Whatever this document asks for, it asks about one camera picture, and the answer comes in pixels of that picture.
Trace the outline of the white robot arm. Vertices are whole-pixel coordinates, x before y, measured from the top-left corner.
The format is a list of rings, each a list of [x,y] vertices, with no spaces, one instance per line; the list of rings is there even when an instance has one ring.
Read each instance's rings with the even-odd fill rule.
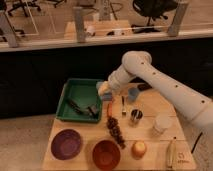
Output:
[[[102,96],[106,92],[120,91],[138,77],[160,92],[192,124],[206,134],[213,135],[213,100],[160,72],[151,65],[152,57],[145,51],[128,51],[121,65],[98,89]]]

